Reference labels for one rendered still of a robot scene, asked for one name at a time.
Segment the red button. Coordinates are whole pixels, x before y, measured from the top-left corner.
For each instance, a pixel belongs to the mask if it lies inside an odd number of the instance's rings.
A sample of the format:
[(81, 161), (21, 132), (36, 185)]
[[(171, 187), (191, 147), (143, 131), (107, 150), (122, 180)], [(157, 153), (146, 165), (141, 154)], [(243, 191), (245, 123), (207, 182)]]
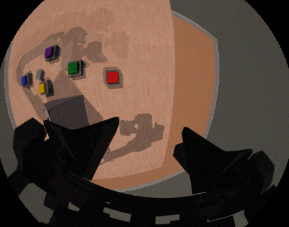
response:
[(105, 86), (121, 85), (121, 69), (105, 71)]

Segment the green button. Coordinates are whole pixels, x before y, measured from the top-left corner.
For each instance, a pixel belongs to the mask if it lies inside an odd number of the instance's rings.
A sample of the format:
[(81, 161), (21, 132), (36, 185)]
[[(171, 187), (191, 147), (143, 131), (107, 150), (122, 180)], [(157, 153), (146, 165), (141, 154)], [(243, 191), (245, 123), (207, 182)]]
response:
[(68, 63), (68, 77), (78, 77), (84, 75), (83, 60), (72, 61)]

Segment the yellow button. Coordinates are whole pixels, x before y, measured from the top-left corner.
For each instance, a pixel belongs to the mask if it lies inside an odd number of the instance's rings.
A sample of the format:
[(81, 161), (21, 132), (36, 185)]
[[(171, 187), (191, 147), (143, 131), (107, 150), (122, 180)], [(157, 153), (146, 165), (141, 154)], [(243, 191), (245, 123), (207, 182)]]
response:
[(51, 84), (52, 80), (47, 80), (44, 82), (39, 82), (38, 85), (38, 92), (41, 96), (43, 95), (47, 95), (49, 93), (52, 93), (52, 84)]

